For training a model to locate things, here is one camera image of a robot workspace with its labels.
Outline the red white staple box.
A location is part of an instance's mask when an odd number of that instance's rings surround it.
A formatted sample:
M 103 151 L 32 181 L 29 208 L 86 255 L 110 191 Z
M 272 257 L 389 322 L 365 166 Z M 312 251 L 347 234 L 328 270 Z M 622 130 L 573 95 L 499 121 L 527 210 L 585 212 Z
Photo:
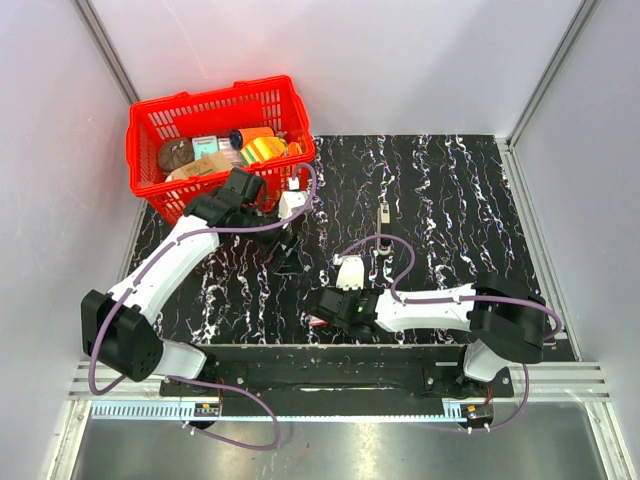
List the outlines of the red white staple box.
M 325 320 L 322 320 L 320 318 L 317 318 L 315 316 L 310 316 L 309 317 L 309 323 L 312 327 L 316 328 L 316 327 L 323 327 L 323 326 L 327 326 L 328 322 Z

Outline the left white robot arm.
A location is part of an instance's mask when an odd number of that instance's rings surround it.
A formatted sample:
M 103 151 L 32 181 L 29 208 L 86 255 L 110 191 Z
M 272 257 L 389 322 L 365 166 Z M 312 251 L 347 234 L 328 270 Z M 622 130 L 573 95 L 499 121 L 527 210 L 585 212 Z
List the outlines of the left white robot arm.
M 192 270 L 231 237 L 253 241 L 265 249 L 268 260 L 283 261 L 297 243 L 293 224 L 311 207 L 316 189 L 312 166 L 302 164 L 294 169 L 277 207 L 264 212 L 265 179 L 234 168 L 222 186 L 189 202 L 167 238 L 131 274 L 106 293 L 89 291 L 80 310 L 91 392 L 108 391 L 96 383 L 99 364 L 120 379 L 182 377 L 193 394 L 211 392 L 217 373 L 207 365 L 207 354 L 159 336 L 154 329 L 159 313 Z

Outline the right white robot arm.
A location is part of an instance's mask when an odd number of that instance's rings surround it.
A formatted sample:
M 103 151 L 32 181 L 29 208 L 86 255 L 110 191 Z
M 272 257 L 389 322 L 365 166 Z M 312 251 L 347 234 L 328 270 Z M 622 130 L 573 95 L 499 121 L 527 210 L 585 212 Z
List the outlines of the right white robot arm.
M 308 311 L 312 326 L 330 325 L 352 338 L 384 331 L 454 330 L 468 333 L 456 387 L 476 396 L 509 362 L 543 360 L 546 301 L 528 287 L 496 274 L 448 290 L 392 292 L 381 287 L 345 290 L 325 287 Z

